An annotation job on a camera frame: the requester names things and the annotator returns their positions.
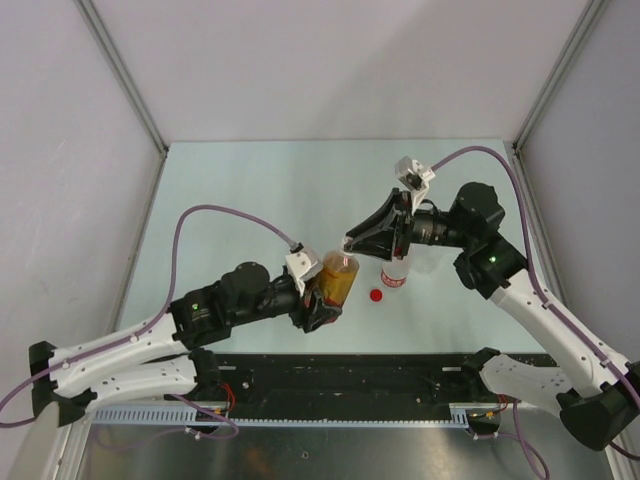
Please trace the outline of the clear plastic bottle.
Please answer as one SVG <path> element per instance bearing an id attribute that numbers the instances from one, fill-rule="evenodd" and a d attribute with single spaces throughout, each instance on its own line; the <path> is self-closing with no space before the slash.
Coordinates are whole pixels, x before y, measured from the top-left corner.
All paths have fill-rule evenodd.
<path id="1" fill-rule="evenodd" d="M 414 245 L 411 248 L 411 269 L 419 274 L 432 274 L 442 263 L 444 254 L 439 248 Z"/>

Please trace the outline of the red bottle cap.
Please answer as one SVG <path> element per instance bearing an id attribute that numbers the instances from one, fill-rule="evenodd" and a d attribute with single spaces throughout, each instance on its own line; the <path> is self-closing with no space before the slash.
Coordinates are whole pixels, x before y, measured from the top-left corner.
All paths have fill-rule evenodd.
<path id="1" fill-rule="evenodd" d="M 378 288 L 373 288 L 370 292 L 369 292 L 369 298 L 372 302 L 374 303 L 378 303 L 381 302 L 383 299 L 383 292 L 378 289 Z"/>

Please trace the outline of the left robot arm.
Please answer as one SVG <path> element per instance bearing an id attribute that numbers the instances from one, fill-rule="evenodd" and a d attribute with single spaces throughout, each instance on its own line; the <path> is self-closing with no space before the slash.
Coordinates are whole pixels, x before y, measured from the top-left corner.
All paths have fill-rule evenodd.
<path id="1" fill-rule="evenodd" d="M 287 315 L 310 333 L 341 313 L 317 286 L 301 294 L 288 272 L 271 278 L 264 266 L 245 262 L 173 301 L 157 321 L 70 348 L 32 345 L 32 411 L 39 416 L 55 403 L 58 424 L 66 426 L 102 407 L 141 398 L 210 400 L 222 379 L 208 347 L 229 338 L 233 328 Z"/>

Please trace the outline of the clear red-label water bottle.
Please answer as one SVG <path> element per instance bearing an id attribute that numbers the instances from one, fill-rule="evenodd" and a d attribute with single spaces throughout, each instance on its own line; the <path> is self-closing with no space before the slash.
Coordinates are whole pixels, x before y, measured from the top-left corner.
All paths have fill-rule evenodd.
<path id="1" fill-rule="evenodd" d="M 403 287 L 410 272 L 410 260 L 393 259 L 381 263 L 380 280 L 382 285 L 391 290 Z"/>

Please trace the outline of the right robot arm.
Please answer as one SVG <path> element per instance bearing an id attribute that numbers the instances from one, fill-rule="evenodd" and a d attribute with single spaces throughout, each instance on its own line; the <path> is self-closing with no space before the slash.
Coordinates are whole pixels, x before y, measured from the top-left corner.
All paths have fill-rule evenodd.
<path id="1" fill-rule="evenodd" d="M 469 290 L 514 318 L 552 357 L 555 368 L 528 367 L 485 348 L 461 388 L 473 401 L 501 393 L 558 417 L 582 445 L 601 451 L 639 415 L 639 365 L 607 346 L 537 279 L 527 258 L 500 233 L 504 209 L 493 187 L 463 185 L 451 207 L 414 208 L 393 189 L 346 234 L 345 249 L 384 261 L 412 245 L 460 249 L 454 267 Z"/>

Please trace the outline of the amber tea bottle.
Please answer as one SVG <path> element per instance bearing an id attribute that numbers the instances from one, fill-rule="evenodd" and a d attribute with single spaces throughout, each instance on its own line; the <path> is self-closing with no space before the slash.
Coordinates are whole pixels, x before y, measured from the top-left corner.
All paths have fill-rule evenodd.
<path id="1" fill-rule="evenodd" d="M 316 277 L 316 285 L 324 301 L 342 307 L 355 282 L 360 264 L 358 260 L 342 250 L 332 250 L 323 258 L 323 268 Z"/>

